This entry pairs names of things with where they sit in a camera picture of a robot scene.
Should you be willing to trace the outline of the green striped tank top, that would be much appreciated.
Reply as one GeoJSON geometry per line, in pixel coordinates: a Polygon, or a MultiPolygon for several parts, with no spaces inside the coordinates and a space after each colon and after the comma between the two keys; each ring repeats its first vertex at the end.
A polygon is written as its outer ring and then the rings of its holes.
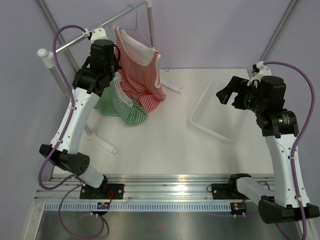
{"type": "Polygon", "coordinates": [[[106,108],[95,108],[96,103],[94,108],[103,116],[120,117],[126,126],[134,127],[144,122],[148,118],[148,114],[137,101],[132,101],[132,107],[113,99],[113,105],[106,105],[106,108]]]}

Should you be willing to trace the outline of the pink wire hanger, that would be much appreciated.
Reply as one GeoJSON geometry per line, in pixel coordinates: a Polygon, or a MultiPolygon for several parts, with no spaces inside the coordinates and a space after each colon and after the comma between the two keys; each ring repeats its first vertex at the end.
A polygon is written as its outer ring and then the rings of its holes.
{"type": "Polygon", "coordinates": [[[113,105],[113,100],[117,100],[121,103],[126,104],[128,107],[133,106],[133,101],[126,95],[126,93],[122,90],[121,87],[121,74],[118,72],[121,67],[117,66],[115,67],[115,73],[114,73],[114,78],[110,82],[110,86],[106,87],[100,99],[98,100],[95,108],[106,108],[106,106],[111,106],[113,105]]]}

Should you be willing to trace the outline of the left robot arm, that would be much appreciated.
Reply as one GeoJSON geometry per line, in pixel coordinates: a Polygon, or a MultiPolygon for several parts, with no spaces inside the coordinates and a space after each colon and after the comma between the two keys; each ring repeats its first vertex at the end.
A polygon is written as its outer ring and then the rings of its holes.
{"type": "Polygon", "coordinates": [[[51,164],[81,179],[87,199],[108,196],[108,179],[90,163],[90,157],[79,152],[80,140],[92,109],[105,88],[114,83],[120,68],[109,39],[95,40],[72,82],[72,97],[56,136],[50,144],[42,144],[39,153],[51,164]]]}

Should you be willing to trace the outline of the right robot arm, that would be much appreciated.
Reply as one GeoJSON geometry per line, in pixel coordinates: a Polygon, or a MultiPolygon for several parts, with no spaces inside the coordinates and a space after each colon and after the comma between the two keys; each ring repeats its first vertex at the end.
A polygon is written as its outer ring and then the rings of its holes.
{"type": "Polygon", "coordinates": [[[267,75],[253,81],[233,76],[226,87],[216,93],[224,105],[232,93],[236,93],[232,106],[252,111],[265,138],[272,161],[275,190],[267,190],[247,173],[232,174],[226,190],[232,198],[243,195],[254,202],[266,224],[320,216],[319,207],[310,203],[304,189],[299,156],[291,157],[299,128],[296,115],[284,108],[285,92],[286,84],[282,78],[267,75]]]}

